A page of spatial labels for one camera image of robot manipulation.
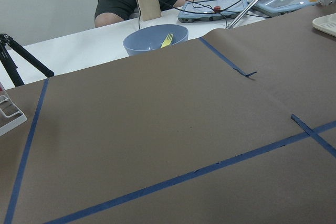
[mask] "blue painter's tape strip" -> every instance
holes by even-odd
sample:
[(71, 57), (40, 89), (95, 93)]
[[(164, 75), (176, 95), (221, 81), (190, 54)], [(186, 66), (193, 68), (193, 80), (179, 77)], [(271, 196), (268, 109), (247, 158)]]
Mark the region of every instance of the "blue painter's tape strip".
[(324, 149), (330, 152), (331, 155), (336, 157), (336, 149), (332, 147), (326, 140), (324, 140), (319, 134), (317, 134), (314, 130), (308, 127), (301, 119), (299, 119), (296, 115), (292, 114), (291, 118), (305, 131), (307, 132), (313, 139), (315, 139)]
[(29, 130), (29, 133), (28, 133), (28, 138), (27, 138), (27, 141), (26, 141), (26, 145), (25, 145), (25, 148), (23, 150), (23, 154), (22, 154), (22, 157), (21, 157), (21, 162), (20, 162), (20, 165), (19, 165), (19, 169), (17, 171), (17, 175), (16, 175), (16, 179), (15, 179), (15, 182), (14, 182), (12, 195), (10, 197), (10, 201), (9, 201), (9, 205), (8, 205), (8, 209), (7, 209), (4, 224), (10, 224), (10, 223), (12, 223), (12, 220), (13, 220), (15, 207), (16, 207), (18, 196), (19, 196), (23, 175), (24, 175), (24, 172), (25, 172), (31, 143), (33, 141), (37, 121), (38, 121), (38, 118), (39, 118), (39, 115), (40, 115), (40, 112), (41, 112), (41, 108), (42, 108), (42, 104), (43, 104), (43, 100), (44, 100), (44, 97), (45, 97), (45, 94), (46, 94), (46, 91), (47, 91), (48, 82), (49, 82), (49, 79), (46, 79), (44, 81), (43, 88), (42, 88), (42, 91), (41, 91), (41, 95), (40, 95), (40, 98), (39, 98), (38, 103), (37, 103), (37, 108), (36, 108), (36, 111), (35, 111), (35, 115), (34, 115), (32, 123), (31, 123), (32, 125), (30, 126), (30, 130)]
[(223, 61), (225, 61), (230, 67), (232, 67), (234, 70), (236, 70), (238, 73), (242, 74), (245, 77), (250, 77), (252, 74), (255, 74), (256, 72), (252, 73), (245, 73), (242, 71), (237, 65), (235, 65), (232, 61), (230, 61), (228, 58), (226, 58), (221, 52), (219, 52), (216, 48), (214, 48), (208, 41), (206, 41), (204, 38), (198, 38), (201, 42), (203, 42), (204, 45), (206, 45), (212, 52), (214, 52), (217, 56), (219, 56)]
[(239, 163), (239, 162), (244, 161), (246, 159), (249, 159), (249, 158), (261, 155), (263, 153), (275, 150), (277, 148), (283, 147), (285, 145), (297, 142), (297, 141), (302, 140), (302, 139), (304, 139), (304, 138), (306, 138), (308, 136), (309, 135), (306, 132), (303, 132), (301, 134), (298, 134), (298, 135), (295, 135), (295, 136), (292, 136), (292, 137), (288, 137), (286, 139), (277, 141), (275, 143), (265, 145), (265, 146), (263, 146), (261, 148), (258, 148), (258, 149), (255, 149), (255, 150), (252, 150), (252, 151), (240, 154), (238, 156), (226, 159), (224, 161), (217, 162), (215, 164), (212, 164), (212, 165), (200, 168), (200, 169), (195, 170), (193, 172), (189, 172), (187, 174), (184, 174), (184, 175), (181, 175), (181, 176), (178, 176), (178, 177), (166, 180), (164, 182), (160, 182), (160, 183), (155, 184), (153, 186), (140, 189), (140, 190), (135, 191), (133, 193), (130, 193), (130, 194), (127, 194), (127, 195), (124, 195), (124, 196), (121, 196), (121, 197), (118, 197), (118, 198), (106, 201), (104, 203), (101, 203), (101, 204), (98, 204), (98, 205), (86, 208), (84, 210), (75, 212), (73, 214), (70, 214), (70, 215), (67, 215), (67, 216), (64, 216), (64, 217), (61, 217), (61, 218), (49, 221), (49, 222), (47, 222), (47, 224), (69, 223), (71, 221), (74, 221), (74, 220), (77, 220), (77, 219), (80, 219), (80, 218), (83, 218), (83, 217), (86, 217), (86, 216), (89, 216), (89, 215), (92, 215), (92, 214), (96, 214), (96, 213), (98, 213), (100, 211), (103, 211), (103, 210), (115, 207), (117, 205), (126, 203), (128, 201), (131, 201), (131, 200), (134, 200), (134, 199), (137, 199), (137, 198), (140, 198), (142, 196), (154, 193), (154, 192), (162, 190), (164, 188), (171, 187), (173, 185), (185, 182), (187, 180), (196, 178), (198, 176), (205, 175), (207, 173), (213, 172), (213, 171), (221, 169), (223, 167)]

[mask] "silver pole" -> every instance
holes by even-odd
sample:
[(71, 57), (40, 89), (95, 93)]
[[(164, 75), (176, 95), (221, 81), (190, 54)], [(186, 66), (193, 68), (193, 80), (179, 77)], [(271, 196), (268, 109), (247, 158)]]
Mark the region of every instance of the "silver pole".
[(251, 3), (249, 3), (249, 5), (246, 6), (246, 8), (241, 13), (239, 13), (239, 15), (231, 22), (231, 24), (227, 28), (234, 28), (234, 26), (237, 25), (241, 18), (243, 18), (245, 14), (247, 14), (247, 12), (252, 8), (252, 6), (256, 4), (257, 1), (258, 0), (253, 0)]

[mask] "tripod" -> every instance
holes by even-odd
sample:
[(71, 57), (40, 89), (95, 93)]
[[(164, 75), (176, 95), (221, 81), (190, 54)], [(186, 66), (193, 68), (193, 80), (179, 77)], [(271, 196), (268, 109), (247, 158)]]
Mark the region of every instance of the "tripod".
[(8, 44), (14, 51), (16, 51), (20, 56), (22, 56), (25, 60), (27, 60), (30, 64), (32, 64), (35, 68), (37, 68), (40, 72), (42, 72), (46, 77), (54, 76), (54, 72), (44, 66), (41, 62), (39, 62), (33, 55), (31, 55), (26, 49), (24, 49), (19, 43), (13, 40), (7, 34), (0, 34), (0, 61), (7, 71), (10, 79), (13, 84), (17, 86), (24, 85), (20, 75), (16, 71), (17, 66), (13, 62), (9, 53), (7, 52), (5, 46)]

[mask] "fork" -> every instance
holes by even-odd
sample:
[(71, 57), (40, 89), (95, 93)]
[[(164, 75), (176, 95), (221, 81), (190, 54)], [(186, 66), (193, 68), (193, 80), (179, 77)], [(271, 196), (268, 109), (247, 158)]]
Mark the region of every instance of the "fork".
[(169, 46), (172, 43), (172, 40), (173, 40), (173, 34), (169, 33), (167, 37), (164, 39), (164, 41), (162, 42), (161, 48)]

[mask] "bowl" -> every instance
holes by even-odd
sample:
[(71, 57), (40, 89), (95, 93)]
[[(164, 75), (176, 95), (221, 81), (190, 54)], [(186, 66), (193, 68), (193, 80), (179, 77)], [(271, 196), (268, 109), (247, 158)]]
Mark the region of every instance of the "bowl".
[(188, 40), (188, 29), (184, 26), (166, 24), (140, 29), (127, 36), (123, 45), (129, 56), (153, 51), (161, 47), (166, 36), (172, 33), (171, 45)]

